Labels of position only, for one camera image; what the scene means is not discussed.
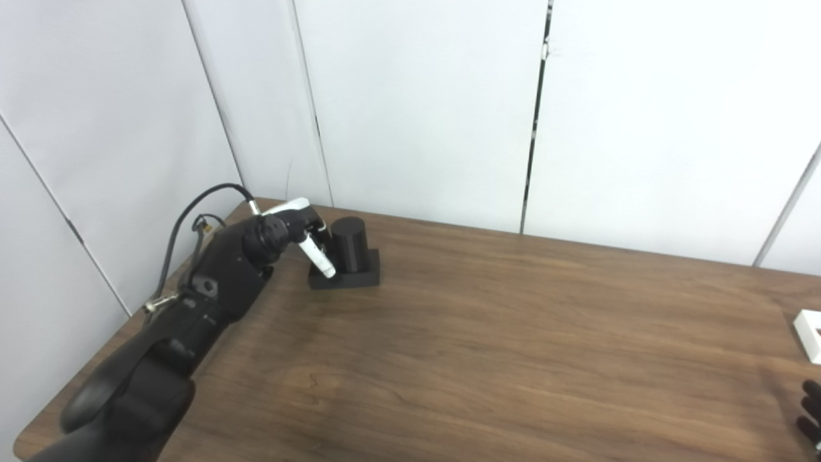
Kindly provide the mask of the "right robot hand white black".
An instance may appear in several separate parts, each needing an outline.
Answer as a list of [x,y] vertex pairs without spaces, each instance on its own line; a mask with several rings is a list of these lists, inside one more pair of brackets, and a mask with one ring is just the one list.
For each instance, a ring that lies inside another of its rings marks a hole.
[[802,383],[804,396],[800,405],[804,414],[797,417],[798,430],[809,440],[815,451],[815,457],[820,459],[820,385],[811,379]]

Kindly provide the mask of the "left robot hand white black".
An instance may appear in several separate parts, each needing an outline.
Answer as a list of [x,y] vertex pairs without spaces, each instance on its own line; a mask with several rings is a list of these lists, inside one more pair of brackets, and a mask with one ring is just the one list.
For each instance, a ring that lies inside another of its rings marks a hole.
[[298,197],[261,212],[270,225],[282,225],[287,242],[296,244],[328,280],[337,276],[331,260],[332,233],[325,220],[305,197]]

